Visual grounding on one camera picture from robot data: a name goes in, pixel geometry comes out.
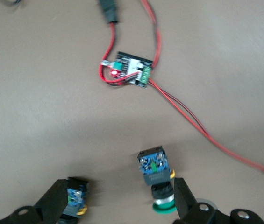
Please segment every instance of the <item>red wire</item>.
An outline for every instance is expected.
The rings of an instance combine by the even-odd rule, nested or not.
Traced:
[[[179,105],[181,105],[192,117],[193,117],[193,119],[196,121],[196,123],[201,127],[201,129],[204,131],[204,133],[206,133],[206,134],[208,134],[209,135],[209,133],[208,133],[208,131],[206,130],[206,128],[203,126],[203,124],[199,121],[199,119],[195,116],[195,114],[192,112],[192,111],[190,111],[190,109],[185,105],[185,104],[183,104],[180,100],[178,100],[177,98],[175,98],[173,95],[171,95],[171,94],[169,94],[168,92],[166,92],[166,91],[164,91],[164,90],[162,90],[162,92],[163,93],[165,93],[168,97],[170,97],[171,99],[173,99],[174,101],[176,101]]]
[[[156,26],[156,52],[155,52],[155,56],[154,56],[154,60],[153,60],[153,64],[152,64],[152,68],[154,68],[159,60],[159,56],[160,56],[160,51],[161,51],[161,35],[160,35],[160,31],[157,27],[157,21],[155,18],[155,15],[153,13],[153,11],[150,8],[149,3],[147,2],[147,0],[141,0],[146,12],[148,13],[152,23]],[[226,153],[227,155],[233,157],[234,159],[241,161],[255,169],[261,170],[264,172],[264,165],[261,165],[259,163],[256,163],[254,161],[248,160],[244,157],[241,157],[240,155],[230,151],[229,149],[227,149],[226,147],[224,147],[223,145],[221,145],[220,143],[218,143],[216,140],[213,139],[213,137],[206,131],[206,129],[204,128],[204,126],[199,122],[199,120],[196,118],[196,116],[183,104],[181,103],[178,99],[176,99],[174,96],[162,91],[157,84],[150,78],[149,79],[149,84],[152,85],[154,88],[156,88],[176,109],[177,111],[183,115],[186,120],[188,122],[190,122],[191,125],[193,125],[202,135],[204,135],[211,143],[213,143],[216,147],[218,147],[221,151],[223,151],[224,153]],[[194,119],[195,121],[199,124],[199,126],[197,124],[195,124],[188,116],[187,114],[185,114],[170,98],[172,98],[173,100],[175,100],[178,104],[180,104]]]
[[[115,41],[115,27],[114,27],[114,23],[112,23],[112,22],[109,23],[109,27],[110,27],[110,31],[111,31],[111,39],[110,39],[109,46],[108,46],[108,48],[107,48],[102,60],[105,60],[107,58],[107,56],[109,55],[109,53],[110,53],[110,51],[111,51],[111,49],[112,49],[112,47],[114,45],[114,41]],[[100,66],[99,66],[99,76],[100,76],[101,80],[103,80],[106,83],[110,83],[110,84],[119,84],[122,81],[124,81],[125,79],[127,79],[127,78],[129,78],[131,76],[134,76],[134,75],[139,73],[139,72],[134,72],[134,73],[131,73],[131,74],[127,74],[127,75],[125,75],[122,78],[110,81],[110,80],[105,79],[103,71],[102,71],[102,68],[103,68],[103,65],[100,64]]]
[[[141,3],[142,3],[142,5],[143,5],[143,7],[145,8],[145,11],[146,11],[147,14],[149,15],[151,22],[152,22],[153,24],[156,24],[157,21],[156,21],[155,15],[154,15],[153,11],[151,10],[150,5],[149,5],[149,3],[147,2],[147,0],[141,0]]]
[[[218,143],[216,140],[213,139],[213,137],[211,135],[209,135],[208,133],[205,133],[197,124],[195,124],[186,114],[185,112],[183,112],[158,86],[157,84],[150,78],[150,82],[152,84],[152,86],[154,86],[170,103],[171,105],[177,109],[177,111],[184,116],[184,118],[192,125],[194,126],[203,136],[205,136],[211,143],[213,143],[217,148],[219,148],[222,152],[226,153],[227,155],[231,156],[232,158],[241,161],[245,164],[247,164],[248,166],[251,166],[255,169],[258,169],[260,171],[264,172],[264,165],[259,164],[257,162],[248,160],[240,155],[238,155],[237,153],[234,153],[232,151],[230,151],[229,149],[227,149],[226,147],[224,147],[223,145],[221,145],[220,143]]]
[[[161,33],[159,28],[157,27],[157,21],[155,18],[155,15],[152,11],[152,9],[150,8],[149,3],[147,2],[147,0],[141,0],[141,3],[145,9],[145,11],[147,12],[147,14],[150,17],[151,22],[154,24],[154,26],[156,27],[156,51],[155,51],[155,55],[154,55],[154,59],[153,59],[153,63],[152,63],[152,68],[155,68],[155,66],[157,65],[158,61],[159,61],[159,57],[160,57],[160,52],[161,52]]]

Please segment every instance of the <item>green terminal block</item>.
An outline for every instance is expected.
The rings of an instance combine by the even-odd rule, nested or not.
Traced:
[[[148,66],[145,66],[143,68],[142,75],[141,75],[141,78],[140,78],[140,82],[141,83],[147,84],[147,82],[149,80],[149,77],[150,77],[150,71],[151,71],[151,68],[148,67]]]
[[[119,62],[114,62],[114,64],[113,64],[113,69],[116,69],[116,70],[118,70],[118,71],[121,71],[122,70],[122,66],[123,66],[123,64],[122,63],[119,63]]]

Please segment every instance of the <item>yellow component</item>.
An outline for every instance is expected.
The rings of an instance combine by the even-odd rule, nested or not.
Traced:
[[[80,209],[80,210],[77,212],[77,216],[81,216],[81,215],[85,214],[86,210],[87,210],[87,206],[84,205],[84,208]]]
[[[175,172],[174,169],[172,169],[170,172],[170,179],[173,179],[174,177],[175,177]]]

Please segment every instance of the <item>cable connector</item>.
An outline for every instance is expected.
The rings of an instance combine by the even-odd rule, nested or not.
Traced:
[[[108,61],[108,60],[102,60],[100,62],[101,65],[103,66],[107,66],[107,67],[110,67],[112,65],[112,62]]]
[[[117,23],[116,3],[114,0],[99,0],[100,7],[108,23]]]

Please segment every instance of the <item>red led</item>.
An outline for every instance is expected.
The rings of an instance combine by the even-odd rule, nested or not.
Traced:
[[[111,75],[112,77],[117,77],[118,73],[119,73],[118,70],[116,70],[116,69],[112,69],[111,72],[110,72],[110,75]]]

